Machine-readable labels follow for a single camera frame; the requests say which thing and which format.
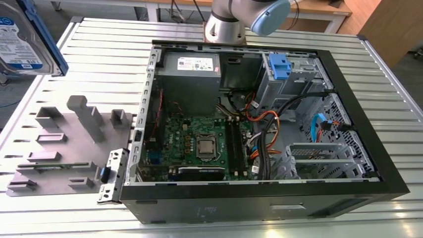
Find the ram slot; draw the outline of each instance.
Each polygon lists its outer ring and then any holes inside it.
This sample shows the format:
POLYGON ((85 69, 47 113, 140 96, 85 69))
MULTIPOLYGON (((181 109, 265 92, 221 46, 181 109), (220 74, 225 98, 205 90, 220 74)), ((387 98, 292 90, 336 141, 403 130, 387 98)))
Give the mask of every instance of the ram slot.
POLYGON ((237 175, 247 175, 245 173, 245 161, 244 161, 244 152, 243 152, 243 136, 239 129, 239 123, 232 123, 232 139, 233 139, 233 151, 236 158, 236 171, 237 175))
POLYGON ((235 172, 236 172, 236 159, 235 159, 235 150, 233 150, 233 141, 232 141, 232 122, 231 121, 227 121, 224 123, 224 137, 225 137, 229 173, 235 174, 235 172))

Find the metal workbench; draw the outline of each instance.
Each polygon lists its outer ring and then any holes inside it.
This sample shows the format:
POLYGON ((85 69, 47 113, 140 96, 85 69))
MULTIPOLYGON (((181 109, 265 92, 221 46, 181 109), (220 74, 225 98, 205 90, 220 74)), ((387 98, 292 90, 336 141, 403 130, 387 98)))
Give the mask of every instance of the metal workbench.
POLYGON ((203 40, 200 25, 85 18, 69 24, 59 47, 65 77, 36 77, 0 134, 0 234, 81 237, 420 237, 423 234, 423 114, 367 41, 355 36, 277 31, 247 43, 323 49, 336 63, 376 129, 411 193, 332 219, 148 225, 123 205, 96 205, 97 194, 8 197, 15 166, 39 148, 35 113, 41 106, 68 111, 69 95, 85 95, 100 112, 137 113, 151 40, 203 40))

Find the cpu socket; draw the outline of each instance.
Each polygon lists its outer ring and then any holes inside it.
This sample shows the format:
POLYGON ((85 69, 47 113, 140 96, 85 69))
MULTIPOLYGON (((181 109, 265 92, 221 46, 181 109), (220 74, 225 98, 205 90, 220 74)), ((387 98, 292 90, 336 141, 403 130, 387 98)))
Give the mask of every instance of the cpu socket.
POLYGON ((208 162, 216 158, 216 136, 215 134, 197 134, 197 158, 208 162))

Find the expansion slot bracket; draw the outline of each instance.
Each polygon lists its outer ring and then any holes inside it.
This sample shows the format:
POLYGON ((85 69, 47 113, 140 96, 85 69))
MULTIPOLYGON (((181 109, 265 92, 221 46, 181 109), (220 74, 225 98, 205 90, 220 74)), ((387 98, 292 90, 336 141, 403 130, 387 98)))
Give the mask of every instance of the expansion slot bracket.
POLYGON ((112 150, 107 165, 101 169, 100 180, 105 184, 101 185, 99 191, 97 204, 121 204, 120 190, 124 183, 124 175, 127 169, 129 152, 127 149, 112 150))

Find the sticker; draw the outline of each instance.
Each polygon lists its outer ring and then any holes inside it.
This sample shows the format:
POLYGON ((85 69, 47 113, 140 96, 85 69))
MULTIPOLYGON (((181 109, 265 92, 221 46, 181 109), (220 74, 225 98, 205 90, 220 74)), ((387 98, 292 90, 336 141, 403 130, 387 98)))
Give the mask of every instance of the sticker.
POLYGON ((255 107, 255 108, 257 108, 259 107, 259 104, 257 104, 257 102, 256 101, 251 101, 251 105, 255 107))
POLYGON ((43 62, 17 33, 19 28, 13 20, 0 17, 0 58, 13 68, 39 69, 43 67, 43 62))
POLYGON ((257 173, 259 173, 259 167, 257 167, 257 166, 252 166, 251 172, 252 172, 253 174, 257 174, 257 173))
POLYGON ((187 58, 177 59, 177 70, 213 71, 212 58, 187 58))
POLYGON ((301 205, 272 205, 272 210, 293 210, 293 209, 305 209, 301 205))

